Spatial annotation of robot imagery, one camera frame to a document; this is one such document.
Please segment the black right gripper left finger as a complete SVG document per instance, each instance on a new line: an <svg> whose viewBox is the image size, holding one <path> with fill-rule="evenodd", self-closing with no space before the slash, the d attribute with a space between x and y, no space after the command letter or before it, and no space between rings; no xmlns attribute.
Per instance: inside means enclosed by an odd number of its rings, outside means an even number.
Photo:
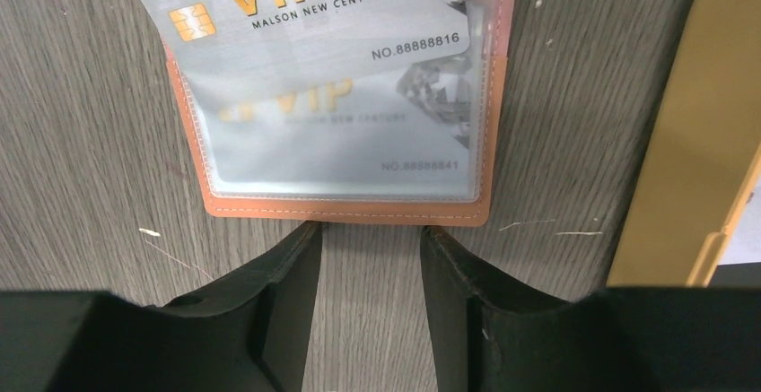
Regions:
<svg viewBox="0 0 761 392"><path fill-rule="evenodd" d="M322 225L304 222L264 254L160 309L178 339L175 391L300 391Z"/></svg>

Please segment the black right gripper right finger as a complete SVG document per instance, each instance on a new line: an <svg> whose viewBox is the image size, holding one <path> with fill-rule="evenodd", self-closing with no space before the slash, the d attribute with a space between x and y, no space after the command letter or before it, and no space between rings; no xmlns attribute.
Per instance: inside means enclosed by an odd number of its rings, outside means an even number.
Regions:
<svg viewBox="0 0 761 392"><path fill-rule="evenodd" d="M505 363L495 315L555 309L565 301L506 274L441 226L420 235L420 266L437 389L487 391Z"/></svg>

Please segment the oval wooden card tray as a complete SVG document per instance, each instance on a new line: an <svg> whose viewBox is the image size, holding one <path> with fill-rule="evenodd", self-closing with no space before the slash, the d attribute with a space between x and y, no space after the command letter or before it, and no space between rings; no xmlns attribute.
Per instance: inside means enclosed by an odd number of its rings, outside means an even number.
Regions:
<svg viewBox="0 0 761 392"><path fill-rule="evenodd" d="M695 0L610 286L705 286L760 175L760 0Z"/></svg>

